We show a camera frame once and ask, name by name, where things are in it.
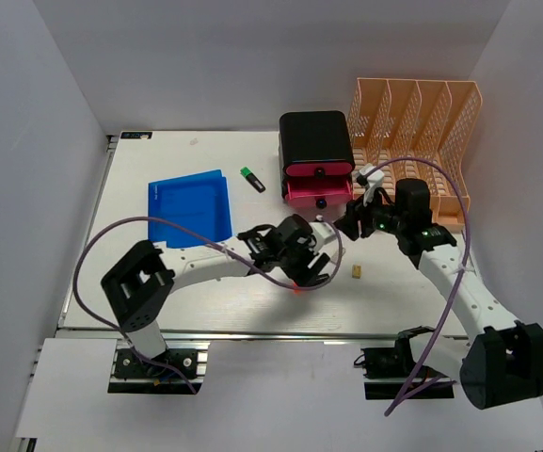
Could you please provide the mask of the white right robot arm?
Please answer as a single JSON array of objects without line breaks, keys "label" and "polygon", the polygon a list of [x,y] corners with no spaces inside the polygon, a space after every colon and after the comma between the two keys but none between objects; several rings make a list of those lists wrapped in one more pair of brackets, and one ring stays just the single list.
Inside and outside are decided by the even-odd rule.
[{"label": "white right robot arm", "polygon": [[447,311],[468,336],[458,342],[430,327],[401,331],[380,369],[396,366],[415,377],[429,366],[458,382],[479,410],[543,396],[542,327],[520,321],[465,270],[455,237],[432,220],[427,183],[402,179],[391,198],[381,176],[360,175],[357,181],[365,191],[347,204],[337,228],[352,240],[375,231],[394,235],[399,250],[444,296]]}]

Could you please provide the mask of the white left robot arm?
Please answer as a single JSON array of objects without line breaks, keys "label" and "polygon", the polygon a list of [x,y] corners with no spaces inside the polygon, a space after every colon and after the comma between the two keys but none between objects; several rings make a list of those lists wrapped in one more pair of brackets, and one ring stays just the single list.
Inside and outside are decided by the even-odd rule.
[{"label": "white left robot arm", "polygon": [[279,225],[259,225],[223,242],[169,249],[150,240],[132,246],[103,276],[101,287],[119,324],[137,351],[136,364],[157,376],[168,367],[167,345],[157,316],[169,295],[223,278],[268,274],[278,268],[299,287],[318,287],[330,257],[325,246],[338,239],[334,227],[299,215]]}]

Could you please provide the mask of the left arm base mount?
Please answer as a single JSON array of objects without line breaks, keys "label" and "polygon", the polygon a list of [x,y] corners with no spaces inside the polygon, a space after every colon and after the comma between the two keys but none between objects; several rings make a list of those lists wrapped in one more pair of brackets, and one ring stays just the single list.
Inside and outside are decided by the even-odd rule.
[{"label": "left arm base mount", "polygon": [[168,350],[146,363],[123,343],[117,345],[107,386],[109,394],[193,396],[203,384],[208,361],[206,343],[168,342]]}]

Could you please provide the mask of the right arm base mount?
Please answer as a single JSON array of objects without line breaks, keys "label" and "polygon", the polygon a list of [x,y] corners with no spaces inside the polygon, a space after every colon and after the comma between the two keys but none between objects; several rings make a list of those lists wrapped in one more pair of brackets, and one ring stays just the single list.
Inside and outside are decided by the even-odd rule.
[{"label": "right arm base mount", "polygon": [[[411,356],[409,339],[421,334],[432,333],[431,327],[416,327],[399,332],[393,346],[362,348],[353,362],[355,368],[363,371],[366,400],[391,400],[407,379],[415,362]],[[440,375],[434,369],[422,366],[407,390],[414,390],[423,383]],[[412,399],[453,399],[453,383],[449,380],[436,382]]]}]

